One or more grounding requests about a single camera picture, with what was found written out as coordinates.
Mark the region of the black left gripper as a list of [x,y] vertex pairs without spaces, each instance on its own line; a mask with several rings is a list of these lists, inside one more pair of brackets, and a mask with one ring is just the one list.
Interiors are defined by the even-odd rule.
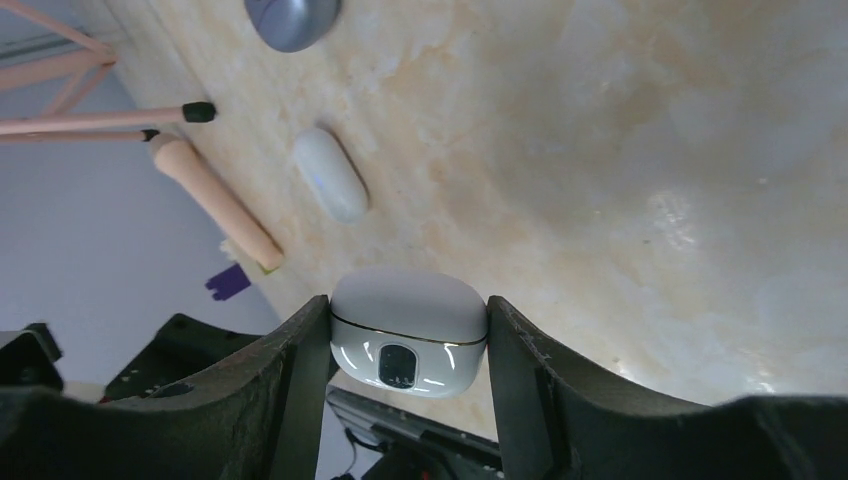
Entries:
[[253,343],[259,337],[218,328],[184,314],[173,315],[153,339],[106,385],[64,380],[62,358],[47,324],[33,323],[1,333],[1,386],[43,386],[88,401],[148,397]]

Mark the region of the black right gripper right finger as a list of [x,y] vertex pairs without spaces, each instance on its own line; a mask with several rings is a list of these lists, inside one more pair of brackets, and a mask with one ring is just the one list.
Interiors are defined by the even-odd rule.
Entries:
[[847,401],[754,395],[716,406],[612,373],[506,299],[488,302],[496,430],[510,479],[843,479]]

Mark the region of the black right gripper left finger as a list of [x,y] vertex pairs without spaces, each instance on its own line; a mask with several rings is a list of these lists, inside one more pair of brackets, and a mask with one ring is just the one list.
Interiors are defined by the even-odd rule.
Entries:
[[330,305],[146,398],[1,392],[5,479],[311,479],[330,377]]

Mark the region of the white earbud case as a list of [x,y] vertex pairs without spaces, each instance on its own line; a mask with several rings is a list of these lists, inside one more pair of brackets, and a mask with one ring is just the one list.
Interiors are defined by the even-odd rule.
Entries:
[[334,360],[366,385],[450,398],[475,381],[487,347],[485,301],[436,272],[368,267],[342,277],[330,297]]

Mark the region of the lavender charging case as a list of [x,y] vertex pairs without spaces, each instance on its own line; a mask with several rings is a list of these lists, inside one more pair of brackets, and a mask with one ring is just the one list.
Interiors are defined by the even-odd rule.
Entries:
[[245,0],[248,18],[272,49],[295,53],[315,44],[332,28],[340,0]]

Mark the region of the white oval charging case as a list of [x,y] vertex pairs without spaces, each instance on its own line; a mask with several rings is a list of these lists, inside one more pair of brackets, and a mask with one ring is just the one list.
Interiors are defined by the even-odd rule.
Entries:
[[354,224],[366,215],[369,199],[365,184],[333,135],[321,128],[303,130],[295,138],[292,157],[330,217]]

